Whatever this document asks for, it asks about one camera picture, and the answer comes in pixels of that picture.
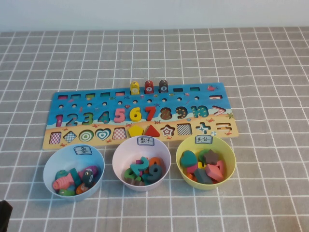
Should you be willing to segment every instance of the yellow bowl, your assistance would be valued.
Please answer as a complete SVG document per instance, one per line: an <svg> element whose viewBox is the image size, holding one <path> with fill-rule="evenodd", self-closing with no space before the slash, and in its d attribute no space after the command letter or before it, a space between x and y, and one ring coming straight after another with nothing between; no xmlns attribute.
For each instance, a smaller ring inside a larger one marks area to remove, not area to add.
<svg viewBox="0 0 309 232"><path fill-rule="evenodd" d="M211 149L214 152L219 154L220 160L223 160L225 162L225 178L224 181L219 182L217 184L212 185L206 185L201 184L198 182L195 182L191 180L189 177L187 177L183 173L183 168L180 165L180 158L183 155L183 152L186 150L190 150L194 152L194 154L198 155L198 152L203 149ZM179 145L177 152L176 152L176 163L177 167L183 176L184 180L191 186L201 189L201 190L211 190L215 189L216 187L223 184L225 181L227 181L231 175L234 173L236 168L236 158L233 150L230 148L230 146L223 141L220 138L212 137L211 135L197 135L197 136L191 136L185 140Z"/></svg>

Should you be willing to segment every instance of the green number 3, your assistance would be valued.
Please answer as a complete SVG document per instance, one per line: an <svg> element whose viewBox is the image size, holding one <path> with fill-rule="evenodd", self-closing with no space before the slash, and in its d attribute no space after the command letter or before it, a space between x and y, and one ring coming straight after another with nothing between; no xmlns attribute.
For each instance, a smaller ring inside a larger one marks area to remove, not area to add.
<svg viewBox="0 0 309 232"><path fill-rule="evenodd" d="M85 113L85 122L82 122L83 125L90 125L93 123L93 113Z"/></svg>

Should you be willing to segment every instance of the pink number 5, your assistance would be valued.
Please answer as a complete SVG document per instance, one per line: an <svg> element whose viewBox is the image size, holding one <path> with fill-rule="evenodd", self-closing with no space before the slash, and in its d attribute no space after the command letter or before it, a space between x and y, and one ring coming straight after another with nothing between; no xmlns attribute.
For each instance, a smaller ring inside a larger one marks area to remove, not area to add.
<svg viewBox="0 0 309 232"><path fill-rule="evenodd" d="M120 123L126 119L125 109L116 109L114 122Z"/></svg>

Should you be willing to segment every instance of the arrow shape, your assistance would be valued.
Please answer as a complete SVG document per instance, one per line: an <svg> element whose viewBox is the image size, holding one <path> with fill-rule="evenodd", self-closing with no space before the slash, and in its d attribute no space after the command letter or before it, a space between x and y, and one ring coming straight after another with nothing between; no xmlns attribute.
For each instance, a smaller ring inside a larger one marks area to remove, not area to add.
<svg viewBox="0 0 309 232"><path fill-rule="evenodd" d="M220 115L220 114L223 114L223 113L226 111L226 109L220 108L220 107L215 106L215 105L212 106L212 108L215 109L215 110L217 110L217 112L213 114L213 115L215 115L215 116L218 116L218 115Z"/></svg>

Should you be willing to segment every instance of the handwritten label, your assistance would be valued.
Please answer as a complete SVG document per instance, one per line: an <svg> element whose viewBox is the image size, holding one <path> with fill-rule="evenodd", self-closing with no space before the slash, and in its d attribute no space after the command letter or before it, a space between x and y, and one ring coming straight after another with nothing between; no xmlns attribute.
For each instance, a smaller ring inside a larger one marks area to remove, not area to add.
<svg viewBox="0 0 309 232"><path fill-rule="evenodd" d="M151 137L140 136L137 137L137 144L140 146L154 146L155 140Z"/></svg>
<svg viewBox="0 0 309 232"><path fill-rule="evenodd" d="M212 136L211 135L197 135L195 137L196 144L212 144Z"/></svg>
<svg viewBox="0 0 309 232"><path fill-rule="evenodd" d="M92 155L91 148L89 146L76 146L74 151L77 155Z"/></svg>

